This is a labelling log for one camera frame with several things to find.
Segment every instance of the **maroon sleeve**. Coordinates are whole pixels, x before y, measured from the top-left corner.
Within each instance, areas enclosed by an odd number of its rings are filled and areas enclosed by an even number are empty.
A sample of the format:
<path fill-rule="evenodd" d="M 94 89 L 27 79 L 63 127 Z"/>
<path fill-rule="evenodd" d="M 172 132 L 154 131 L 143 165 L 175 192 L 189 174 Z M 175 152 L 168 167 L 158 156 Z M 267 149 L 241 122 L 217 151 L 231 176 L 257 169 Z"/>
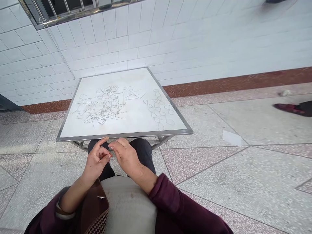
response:
<path fill-rule="evenodd" d="M 180 192 L 165 174 L 161 174 L 158 177 L 149 198 L 157 208 L 169 214 L 183 232 L 233 233 L 219 216 Z"/>
<path fill-rule="evenodd" d="M 25 234 L 54 234 L 67 233 L 71 223 L 75 218 L 69 220 L 62 220 L 56 217 L 56 203 L 64 194 L 60 191 L 43 210 L 41 210 L 28 225 Z"/>

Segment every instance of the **white paper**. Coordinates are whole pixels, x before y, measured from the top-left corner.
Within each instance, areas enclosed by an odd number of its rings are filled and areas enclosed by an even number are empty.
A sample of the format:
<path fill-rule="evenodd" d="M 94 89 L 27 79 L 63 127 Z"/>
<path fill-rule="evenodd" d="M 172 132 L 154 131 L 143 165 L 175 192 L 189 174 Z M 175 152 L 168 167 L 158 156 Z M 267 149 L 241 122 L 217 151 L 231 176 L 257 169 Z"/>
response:
<path fill-rule="evenodd" d="M 146 68 L 81 79 L 60 137 L 186 129 Z"/>
<path fill-rule="evenodd" d="M 223 130 L 222 139 L 236 146 L 241 146 L 241 136 Z"/>

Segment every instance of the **white tiled wall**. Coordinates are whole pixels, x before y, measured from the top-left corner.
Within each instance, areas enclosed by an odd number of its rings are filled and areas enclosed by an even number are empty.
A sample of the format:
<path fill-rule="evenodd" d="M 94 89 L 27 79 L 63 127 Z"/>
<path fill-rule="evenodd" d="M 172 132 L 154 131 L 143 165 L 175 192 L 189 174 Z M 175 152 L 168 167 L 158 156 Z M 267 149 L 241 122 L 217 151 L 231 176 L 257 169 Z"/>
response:
<path fill-rule="evenodd" d="M 148 66 L 161 85 L 312 66 L 312 1 L 144 0 L 36 31 L 0 2 L 0 94 L 70 99 L 80 78 Z"/>

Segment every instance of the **window bar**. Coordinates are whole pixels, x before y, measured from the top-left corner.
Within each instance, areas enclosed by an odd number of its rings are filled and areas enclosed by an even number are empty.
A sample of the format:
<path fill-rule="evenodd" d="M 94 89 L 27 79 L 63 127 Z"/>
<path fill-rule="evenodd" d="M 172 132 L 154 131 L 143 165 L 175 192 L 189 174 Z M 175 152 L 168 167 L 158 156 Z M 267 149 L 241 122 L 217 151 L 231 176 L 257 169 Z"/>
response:
<path fill-rule="evenodd" d="M 54 10 L 54 7 L 53 7 L 53 5 L 52 5 L 51 0 L 48 0 L 48 2 L 49 2 L 50 7 L 51 7 L 51 9 L 52 9 L 53 15 L 55 16 L 56 19 L 58 19 L 58 15 L 56 14 L 56 12 L 55 12 L 55 10 Z"/>
<path fill-rule="evenodd" d="M 65 3 L 65 6 L 66 6 L 66 10 L 67 10 L 68 15 L 71 15 L 71 11 L 70 11 L 70 9 L 69 9 L 69 7 L 68 7 L 67 1 L 64 0 L 64 3 Z"/>
<path fill-rule="evenodd" d="M 35 7 L 36 7 L 36 9 L 37 9 L 37 11 L 38 11 L 38 13 L 39 13 L 39 15 L 40 15 L 42 22 L 45 22 L 45 18 L 43 17 L 43 15 L 42 15 L 42 13 L 41 13 L 41 11 L 40 11 L 40 9 L 39 9 L 39 7 L 38 7 L 36 1 L 35 1 L 35 0 L 32 0 L 32 2 L 33 2 L 33 4 L 35 5 Z"/>
<path fill-rule="evenodd" d="M 83 0 L 80 0 L 80 4 L 81 4 L 81 8 L 82 8 L 82 11 L 85 11 L 85 6 L 84 6 L 84 2 L 83 2 Z"/>

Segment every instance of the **table frame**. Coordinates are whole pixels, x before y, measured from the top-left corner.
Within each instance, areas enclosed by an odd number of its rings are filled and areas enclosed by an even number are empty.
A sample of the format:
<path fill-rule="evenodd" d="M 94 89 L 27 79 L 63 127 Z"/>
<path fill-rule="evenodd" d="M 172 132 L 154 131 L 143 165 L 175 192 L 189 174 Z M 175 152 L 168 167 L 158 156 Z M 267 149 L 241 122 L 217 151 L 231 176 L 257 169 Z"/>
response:
<path fill-rule="evenodd" d="M 69 108 L 67 110 L 66 116 L 64 118 L 64 121 L 62 123 L 62 126 L 58 132 L 58 136 L 56 138 L 56 142 L 71 142 L 74 145 L 78 146 L 79 148 L 83 149 L 83 150 L 88 150 L 87 149 L 87 145 L 84 144 L 84 141 L 87 140 L 93 140 L 93 139 L 101 139 L 104 136 L 108 136 L 110 139 L 118 139 L 118 138 L 138 138 L 138 137 L 158 137 L 158 140 L 149 140 L 150 143 L 154 143 L 154 145 L 152 145 L 152 149 L 156 149 L 157 147 L 159 147 L 160 145 L 162 145 L 163 143 L 167 142 L 168 140 L 170 140 L 172 137 L 177 136 L 177 135 L 191 135 L 193 134 L 193 130 L 192 128 L 189 126 L 189 124 L 186 122 L 185 118 L 182 116 L 182 114 L 180 113 L 180 111 L 178 110 L 178 108 L 176 107 L 176 105 L 173 103 L 173 101 L 171 100 L 171 98 L 168 96 L 168 94 L 166 93 L 166 91 L 163 89 L 163 87 L 160 85 L 160 83 L 158 82 L 158 80 L 156 79 L 156 77 L 153 75 L 153 73 L 150 71 L 150 69 L 148 67 L 143 67 L 146 68 L 149 73 L 151 74 L 151 76 L 153 77 L 153 79 L 155 80 L 155 82 L 157 83 L 157 85 L 159 86 L 159 89 L 164 93 L 165 97 L 168 99 L 168 101 L 170 102 L 170 104 L 172 105 L 172 107 L 174 108 L 174 110 L 176 111 L 176 113 L 178 114 L 178 116 L 180 117 L 180 119 L 182 120 L 182 122 L 184 123 L 184 125 L 186 126 L 186 129 L 177 129 L 177 130 L 164 130 L 164 131 L 153 131 L 153 132 L 137 132 L 137 133 L 118 133 L 118 134 L 109 134 L 109 135 L 94 135 L 94 136 L 73 136 L 73 137 L 60 137 L 64 124 L 66 122 L 67 116 L 69 114 L 68 110 L 70 110 L 73 100 L 76 96 L 79 84 L 81 82 L 82 79 L 84 78 L 80 78 L 79 83 L 77 85 L 77 88 L 75 90 L 75 93 L 72 97 L 71 103 L 69 105 Z"/>

